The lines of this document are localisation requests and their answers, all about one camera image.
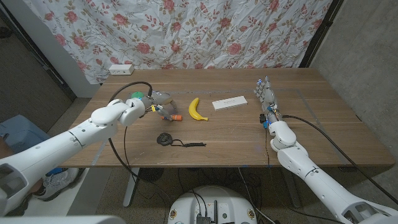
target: power strip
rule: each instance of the power strip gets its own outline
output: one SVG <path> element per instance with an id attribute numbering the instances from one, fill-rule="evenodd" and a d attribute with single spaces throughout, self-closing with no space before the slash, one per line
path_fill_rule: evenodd
<path id="1" fill-rule="evenodd" d="M 134 67 L 132 65 L 112 65 L 109 68 L 111 75 L 131 75 L 133 71 Z"/>

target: white shoe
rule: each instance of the white shoe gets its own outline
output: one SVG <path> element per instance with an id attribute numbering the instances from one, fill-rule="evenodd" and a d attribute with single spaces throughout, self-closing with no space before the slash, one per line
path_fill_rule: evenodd
<path id="1" fill-rule="evenodd" d="M 69 168 L 59 174 L 52 174 L 50 177 L 45 177 L 43 181 L 43 186 L 45 187 L 44 194 L 34 195 L 34 197 L 45 202 L 53 200 L 65 187 L 77 182 L 78 177 L 81 176 L 83 171 L 84 169 Z"/>

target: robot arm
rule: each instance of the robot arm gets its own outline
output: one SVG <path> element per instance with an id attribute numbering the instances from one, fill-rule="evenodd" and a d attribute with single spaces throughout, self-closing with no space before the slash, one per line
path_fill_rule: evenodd
<path id="1" fill-rule="evenodd" d="M 118 131 L 118 121 L 123 126 L 129 126 L 144 116 L 151 105 L 171 103 L 177 108 L 169 94 L 160 91 L 154 93 L 155 96 L 132 98 L 125 103 L 113 100 L 106 107 L 95 110 L 91 118 L 71 130 L 0 159 L 0 217 L 16 208 L 32 186 L 48 171 L 86 146 L 113 137 Z"/>
<path id="2" fill-rule="evenodd" d="M 282 121 L 268 78 L 264 82 L 259 80 L 254 92 L 267 114 L 264 127 L 267 126 L 270 135 L 275 136 L 270 144 L 277 152 L 280 164 L 304 180 L 337 220 L 347 224 L 398 223 L 398 211 L 349 193 L 308 157 L 307 150 Z"/>

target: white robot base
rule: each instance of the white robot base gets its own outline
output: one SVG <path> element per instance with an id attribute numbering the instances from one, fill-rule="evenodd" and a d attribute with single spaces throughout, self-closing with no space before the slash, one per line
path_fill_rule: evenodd
<path id="1" fill-rule="evenodd" d="M 168 224 L 257 223 L 253 206 L 237 192 L 217 185 L 201 186 L 193 191 L 198 200 L 191 190 L 181 195 L 170 209 Z"/>

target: yellow banana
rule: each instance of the yellow banana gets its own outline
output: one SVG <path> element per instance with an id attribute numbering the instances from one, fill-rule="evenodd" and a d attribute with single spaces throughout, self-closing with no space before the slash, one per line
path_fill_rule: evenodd
<path id="1" fill-rule="evenodd" d="M 200 114 L 198 114 L 198 112 L 197 112 L 198 103 L 199 103 L 199 98 L 195 98 L 191 102 L 191 104 L 189 105 L 189 115 L 191 115 L 191 117 L 193 119 L 195 119 L 195 120 L 198 120 L 198 121 L 205 120 L 205 121 L 207 121 L 208 118 L 204 118 L 204 117 L 200 116 Z"/>

